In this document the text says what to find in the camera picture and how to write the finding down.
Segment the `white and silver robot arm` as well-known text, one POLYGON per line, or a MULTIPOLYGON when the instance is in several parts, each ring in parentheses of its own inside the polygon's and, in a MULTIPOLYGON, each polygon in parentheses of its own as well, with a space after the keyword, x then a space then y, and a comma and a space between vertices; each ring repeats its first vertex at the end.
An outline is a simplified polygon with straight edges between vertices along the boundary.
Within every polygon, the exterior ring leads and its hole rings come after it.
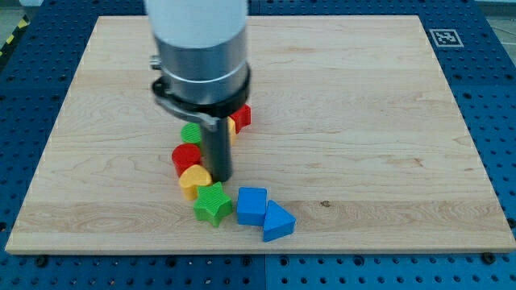
POLYGON ((213 131, 247 100, 246 0, 146 0, 160 71, 152 85, 169 113, 213 131))

